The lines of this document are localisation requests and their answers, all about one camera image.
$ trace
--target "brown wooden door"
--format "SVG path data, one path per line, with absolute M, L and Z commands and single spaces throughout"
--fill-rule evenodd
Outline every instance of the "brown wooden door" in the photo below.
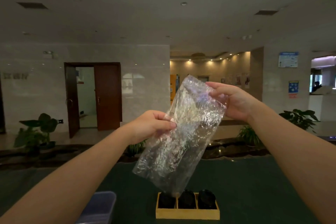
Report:
M 76 67 L 65 65 L 66 100 L 68 107 L 69 136 L 73 138 L 79 130 L 79 108 L 77 95 Z
M 120 127 L 121 72 L 120 65 L 94 66 L 98 130 Z

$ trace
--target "black round container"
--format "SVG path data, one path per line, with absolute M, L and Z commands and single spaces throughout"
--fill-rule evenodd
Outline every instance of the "black round container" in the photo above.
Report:
M 174 209 L 176 198 L 168 193 L 161 193 L 159 196 L 158 208 Z
M 217 209 L 215 195 L 207 189 L 201 190 L 198 193 L 198 208 L 199 209 Z
M 191 190 L 185 189 L 178 198 L 179 209 L 196 209 L 195 194 Z

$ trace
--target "air vent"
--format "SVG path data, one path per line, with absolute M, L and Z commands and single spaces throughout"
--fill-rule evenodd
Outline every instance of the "air vent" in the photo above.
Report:
M 17 2 L 17 3 L 26 9 L 48 9 L 42 3 L 31 3 L 31 2 Z
M 278 12 L 277 10 L 260 10 L 255 15 L 273 15 L 276 14 L 277 12 Z

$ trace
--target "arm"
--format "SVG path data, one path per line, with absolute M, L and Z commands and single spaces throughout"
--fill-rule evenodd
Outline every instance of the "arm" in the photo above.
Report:
M 117 129 L 40 181 L 0 218 L 0 224 L 74 223 L 129 144 L 176 126 L 164 116 L 147 111 Z
M 242 89 L 208 83 L 229 96 L 227 116 L 248 122 L 302 200 L 325 224 L 336 219 L 336 147 L 283 119 Z

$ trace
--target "crinkled plastic film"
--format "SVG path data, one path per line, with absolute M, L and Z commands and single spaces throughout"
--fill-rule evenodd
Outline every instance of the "crinkled plastic film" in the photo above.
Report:
M 182 193 L 225 114 L 226 104 L 210 97 L 212 90 L 191 75 L 183 80 L 167 112 L 176 128 L 146 141 L 135 174 L 164 192 Z

